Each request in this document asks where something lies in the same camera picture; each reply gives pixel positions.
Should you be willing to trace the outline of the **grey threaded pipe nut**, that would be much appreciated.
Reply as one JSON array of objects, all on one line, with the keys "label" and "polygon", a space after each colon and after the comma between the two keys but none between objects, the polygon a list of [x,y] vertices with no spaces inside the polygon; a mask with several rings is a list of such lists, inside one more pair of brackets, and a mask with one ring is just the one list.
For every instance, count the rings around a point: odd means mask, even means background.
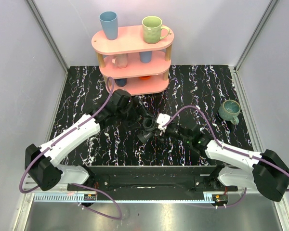
[{"label": "grey threaded pipe nut", "polygon": [[146,131],[153,131],[156,129],[156,122],[153,118],[144,118],[143,127]]}]

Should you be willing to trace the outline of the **grey pipe tee fitting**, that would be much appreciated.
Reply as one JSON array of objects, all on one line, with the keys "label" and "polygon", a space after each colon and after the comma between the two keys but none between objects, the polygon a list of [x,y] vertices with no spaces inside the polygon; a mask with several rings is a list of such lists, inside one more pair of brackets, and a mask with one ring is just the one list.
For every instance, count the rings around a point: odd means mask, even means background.
[{"label": "grey pipe tee fitting", "polygon": [[148,141],[150,141],[155,135],[154,131],[141,131],[137,137],[140,140],[142,144],[146,144]]}]

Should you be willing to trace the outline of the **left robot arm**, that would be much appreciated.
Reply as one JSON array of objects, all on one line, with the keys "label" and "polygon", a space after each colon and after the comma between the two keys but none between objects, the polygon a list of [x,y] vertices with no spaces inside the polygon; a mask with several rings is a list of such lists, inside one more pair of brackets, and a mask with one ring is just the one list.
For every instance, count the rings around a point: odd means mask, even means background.
[{"label": "left robot arm", "polygon": [[58,137],[40,146],[29,145],[25,153],[25,173],[42,191],[57,184],[73,183],[88,191],[94,186],[94,173],[86,166],[64,166],[61,161],[106,127],[121,122],[127,130],[137,129],[139,121],[145,117],[151,117],[151,114],[139,97],[116,90],[100,108],[94,106]]}]

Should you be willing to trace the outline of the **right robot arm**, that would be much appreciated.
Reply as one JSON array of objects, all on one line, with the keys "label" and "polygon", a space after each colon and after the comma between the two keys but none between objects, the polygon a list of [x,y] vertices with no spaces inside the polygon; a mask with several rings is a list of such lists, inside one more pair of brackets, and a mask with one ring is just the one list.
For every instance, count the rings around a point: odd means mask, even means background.
[{"label": "right robot arm", "polygon": [[197,155],[229,165],[220,167],[216,175],[209,178],[209,185],[215,191],[225,186],[240,186],[257,190],[267,199],[279,202],[289,186],[289,168],[272,150],[261,153],[224,144],[201,133],[197,125],[189,128],[171,122],[168,125],[158,123],[157,128],[159,136],[176,138]]}]

